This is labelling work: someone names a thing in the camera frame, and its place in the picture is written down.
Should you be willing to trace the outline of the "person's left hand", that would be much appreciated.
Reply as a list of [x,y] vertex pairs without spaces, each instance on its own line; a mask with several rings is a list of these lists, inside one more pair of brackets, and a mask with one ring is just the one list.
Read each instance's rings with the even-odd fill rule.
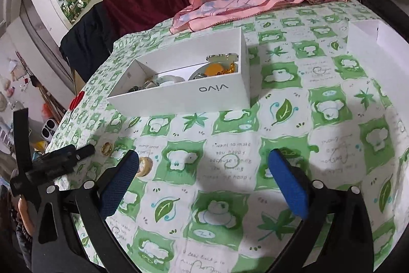
[[32,220],[30,218],[28,203],[23,197],[19,198],[18,210],[19,210],[19,214],[21,216],[22,222],[24,224],[24,228],[26,229],[26,231],[28,232],[30,236],[33,236],[35,233],[35,225],[32,223]]

